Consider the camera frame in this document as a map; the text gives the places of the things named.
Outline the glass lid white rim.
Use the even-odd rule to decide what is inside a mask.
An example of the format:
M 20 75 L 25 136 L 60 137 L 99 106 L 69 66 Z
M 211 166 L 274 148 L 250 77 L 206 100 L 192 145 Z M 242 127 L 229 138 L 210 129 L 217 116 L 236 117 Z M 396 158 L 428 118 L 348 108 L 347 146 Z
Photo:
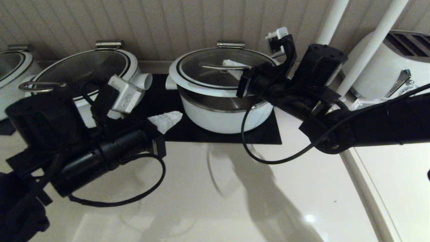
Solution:
M 22 77 L 33 63 L 32 54 L 25 51 L 0 53 L 0 89 Z
M 235 71 L 222 70 L 223 60 L 230 59 L 252 67 L 280 63 L 258 51 L 239 48 L 207 48 L 193 51 L 176 59 L 169 67 L 169 78 L 192 92 L 215 97 L 236 97 L 239 81 Z
M 85 81 L 98 79 L 109 81 L 117 75 L 126 81 L 132 81 L 141 74 L 134 54 L 122 49 L 95 49 L 71 55 L 55 62 L 31 77 L 30 82 L 67 83 L 74 101 L 82 97 L 82 85 Z

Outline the white round cooking pot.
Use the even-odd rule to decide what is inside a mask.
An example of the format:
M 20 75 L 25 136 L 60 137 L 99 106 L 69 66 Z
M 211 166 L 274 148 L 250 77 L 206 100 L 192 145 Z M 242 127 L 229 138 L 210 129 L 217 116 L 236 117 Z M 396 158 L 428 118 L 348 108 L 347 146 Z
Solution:
M 31 54 L 34 50 L 34 46 L 32 44 L 12 44 L 7 47 L 7 49 L 3 52 L 9 51 L 25 51 Z M 15 101 L 20 100 L 25 96 L 25 93 L 21 91 L 18 86 L 29 76 L 37 75 L 42 71 L 41 67 L 34 60 L 33 66 L 25 73 L 22 77 L 20 77 L 16 81 L 12 81 L 11 84 L 6 85 L 0 89 L 0 121 L 7 118 L 5 114 L 5 109 Z
M 97 41 L 95 49 L 102 49 L 102 48 L 106 48 L 106 49 L 122 49 L 122 46 L 123 46 L 123 41 L 119 41 L 119 42 Z M 144 90 L 144 94 L 145 94 L 146 90 L 148 90 L 151 87 L 152 79 L 153 79 L 152 74 L 150 74 L 150 73 L 146 73 L 146 74 L 141 73 L 141 74 L 137 75 L 136 78 L 134 78 L 132 81 L 129 81 L 129 82 L 131 82 L 132 84 L 134 84 L 138 88 Z M 47 89 L 46 83 L 47 82 L 33 82 L 33 85 L 30 86 L 30 90 L 28 91 L 28 95 L 36 94 L 36 89 L 38 89 L 38 88 Z M 60 82 L 54 82 L 54 83 L 50 82 L 50 83 L 51 84 L 59 84 Z M 75 102 L 75 105 L 77 106 L 77 108 L 78 108 L 79 111 L 82 108 L 86 108 L 87 105 L 88 105 L 87 101 L 85 101 L 84 99 L 80 100 L 80 101 L 77 101 L 77 102 L 74 101 L 74 102 Z
M 218 48 L 246 49 L 242 42 L 217 43 Z M 166 79 L 166 89 L 178 90 L 186 115 L 201 128 L 221 134 L 241 132 L 246 109 L 251 107 L 244 131 L 252 130 L 267 120 L 273 106 L 264 100 L 252 104 L 252 97 L 215 97 L 178 87 L 171 78 Z

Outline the black glass cooktop panel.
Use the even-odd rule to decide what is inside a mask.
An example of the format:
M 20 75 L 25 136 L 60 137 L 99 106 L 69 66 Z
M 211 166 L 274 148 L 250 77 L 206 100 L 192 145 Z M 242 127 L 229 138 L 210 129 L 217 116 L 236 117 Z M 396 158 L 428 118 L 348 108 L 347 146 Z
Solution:
M 16 129 L 9 119 L 0 121 L 0 136 L 12 136 Z
M 221 134 L 201 128 L 196 125 L 184 111 L 178 90 L 165 88 L 167 75 L 153 75 L 152 85 L 146 91 L 142 101 L 131 113 L 136 117 L 152 117 L 166 112 L 179 111 L 183 114 L 180 122 L 164 134 L 166 141 L 171 142 L 200 142 L 217 144 L 241 144 L 241 134 Z M 244 133 L 247 144 L 281 145 L 281 134 L 278 130 L 275 112 L 253 130 Z

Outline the clear acrylic sign holder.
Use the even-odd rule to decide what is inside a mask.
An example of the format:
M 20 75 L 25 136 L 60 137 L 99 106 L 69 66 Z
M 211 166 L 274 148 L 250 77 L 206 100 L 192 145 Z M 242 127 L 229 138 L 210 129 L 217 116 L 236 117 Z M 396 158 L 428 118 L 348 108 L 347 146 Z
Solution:
M 385 98 L 383 99 L 374 99 L 374 98 L 357 98 L 349 107 L 349 110 L 355 111 L 359 109 L 364 109 L 369 106 L 373 106 L 379 103 L 383 103 L 387 101 Z

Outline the white metal pole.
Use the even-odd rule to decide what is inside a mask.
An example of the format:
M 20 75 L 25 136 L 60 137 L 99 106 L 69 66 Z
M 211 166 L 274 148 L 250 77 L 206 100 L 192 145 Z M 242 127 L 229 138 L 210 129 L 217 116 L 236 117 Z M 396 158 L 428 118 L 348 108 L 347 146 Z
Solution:
M 340 24 L 350 0 L 330 0 L 328 13 L 322 22 L 316 43 L 329 45 Z
M 373 55 L 382 44 L 386 35 L 392 29 L 393 25 L 398 20 L 400 14 L 406 7 L 410 0 L 391 0 L 385 13 L 382 15 L 376 29 L 373 31 L 372 36 L 362 48 L 358 57 L 353 61 L 347 61 L 344 67 L 347 67 L 347 71 L 342 69 L 341 77 L 343 78 L 339 84 L 336 92 L 340 95 L 340 100 L 346 100 L 346 94 L 353 87 L 364 68 L 370 62 Z

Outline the white toaster chrome lever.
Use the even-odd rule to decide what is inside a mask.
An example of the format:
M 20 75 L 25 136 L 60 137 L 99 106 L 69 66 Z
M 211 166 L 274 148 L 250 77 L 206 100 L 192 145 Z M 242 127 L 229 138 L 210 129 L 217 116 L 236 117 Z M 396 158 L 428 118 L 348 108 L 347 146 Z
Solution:
M 396 98 L 430 84 L 430 34 L 391 30 L 350 88 L 357 98 Z

